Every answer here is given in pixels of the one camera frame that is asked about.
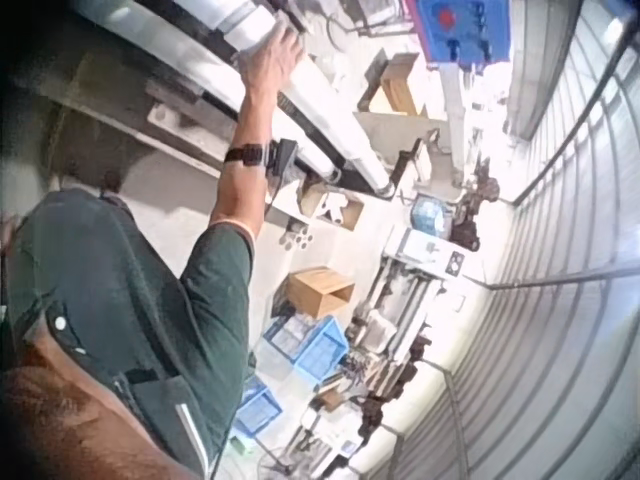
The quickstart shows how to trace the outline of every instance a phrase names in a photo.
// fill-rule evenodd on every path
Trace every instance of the wristwatch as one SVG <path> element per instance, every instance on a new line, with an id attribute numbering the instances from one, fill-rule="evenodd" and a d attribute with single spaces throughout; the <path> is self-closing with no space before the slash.
<path id="1" fill-rule="evenodd" d="M 224 162 L 241 161 L 247 167 L 262 165 L 268 167 L 271 163 L 271 146 L 250 143 L 238 148 L 231 148 L 224 157 Z"/>

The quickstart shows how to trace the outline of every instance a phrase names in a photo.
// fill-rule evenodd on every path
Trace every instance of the man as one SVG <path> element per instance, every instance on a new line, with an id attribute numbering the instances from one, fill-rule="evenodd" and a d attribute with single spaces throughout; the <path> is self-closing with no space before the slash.
<path id="1" fill-rule="evenodd" d="M 179 279 L 113 196 L 51 193 L 13 235 L 1 406 L 41 478 L 214 474 L 242 395 L 272 117 L 302 55 L 279 26 L 243 64 L 217 202 Z"/>

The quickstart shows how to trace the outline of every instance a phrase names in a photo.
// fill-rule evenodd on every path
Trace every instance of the blue machine panel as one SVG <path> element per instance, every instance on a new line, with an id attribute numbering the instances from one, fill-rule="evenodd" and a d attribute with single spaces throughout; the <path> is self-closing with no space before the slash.
<path id="1" fill-rule="evenodd" d="M 508 0 L 407 0 L 428 61 L 486 66 L 509 60 Z"/>

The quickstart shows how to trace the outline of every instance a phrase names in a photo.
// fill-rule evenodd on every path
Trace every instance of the corrugated metal wall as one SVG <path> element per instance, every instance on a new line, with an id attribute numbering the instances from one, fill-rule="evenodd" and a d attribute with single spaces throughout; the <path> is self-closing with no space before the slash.
<path id="1" fill-rule="evenodd" d="M 558 81 L 581 0 L 513 0 L 510 133 L 530 140 Z"/>
<path id="2" fill-rule="evenodd" d="M 530 179 L 593 93 L 616 40 L 607 39 L 612 19 L 585 0 L 527 152 Z M 639 122 L 640 63 L 629 49 L 588 121 L 516 212 L 501 286 L 453 372 L 474 480 L 613 480 L 637 451 Z M 454 442 L 443 395 L 405 440 L 393 478 L 459 478 Z"/>

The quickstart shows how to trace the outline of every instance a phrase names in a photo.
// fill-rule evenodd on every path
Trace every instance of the red button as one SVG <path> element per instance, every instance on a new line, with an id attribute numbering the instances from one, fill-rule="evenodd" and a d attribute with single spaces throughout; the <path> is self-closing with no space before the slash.
<path id="1" fill-rule="evenodd" d="M 456 24 L 456 14 L 450 8 L 443 8 L 438 13 L 438 22 L 445 30 L 451 30 Z"/>

